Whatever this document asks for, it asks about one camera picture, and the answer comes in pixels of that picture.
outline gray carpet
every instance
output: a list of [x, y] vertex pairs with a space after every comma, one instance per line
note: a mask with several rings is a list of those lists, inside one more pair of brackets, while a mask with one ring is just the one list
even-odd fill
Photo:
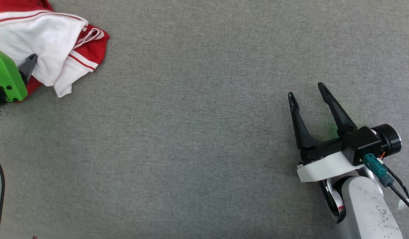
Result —
[[[324, 82], [358, 126], [391, 124], [409, 189], [409, 0], [54, 0], [111, 36], [103, 64], [0, 122], [3, 228], [50, 238], [332, 238], [302, 184], [287, 94], [319, 141]], [[385, 199], [404, 238], [409, 211]]]

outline black cable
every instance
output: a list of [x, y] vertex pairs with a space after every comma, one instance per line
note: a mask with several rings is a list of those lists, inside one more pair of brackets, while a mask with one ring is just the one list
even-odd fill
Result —
[[390, 173], [390, 175], [392, 175], [392, 177], [393, 177], [396, 181], [398, 181], [399, 185], [400, 185], [401, 188], [404, 190], [405, 195], [407, 195], [407, 197], [409, 198], [409, 193], [408, 193], [408, 190], [407, 190], [407, 188], [405, 187], [404, 183], [402, 183], [402, 181], [399, 179], [399, 177], [396, 176], [396, 175], [392, 172], [392, 170], [391, 170], [388, 166], [386, 166], [386, 164], [384, 164], [384, 165], [385, 165], [386, 170]]
[[5, 193], [5, 178], [4, 171], [0, 163], [0, 175], [1, 175], [1, 198], [0, 198], [0, 227], [1, 227], [1, 217], [2, 217], [2, 207], [4, 204], [4, 193]]
[[388, 186], [392, 189], [392, 191], [405, 203], [405, 205], [409, 208], [409, 201], [402, 196], [402, 194], [393, 186], [392, 183], [388, 183]]

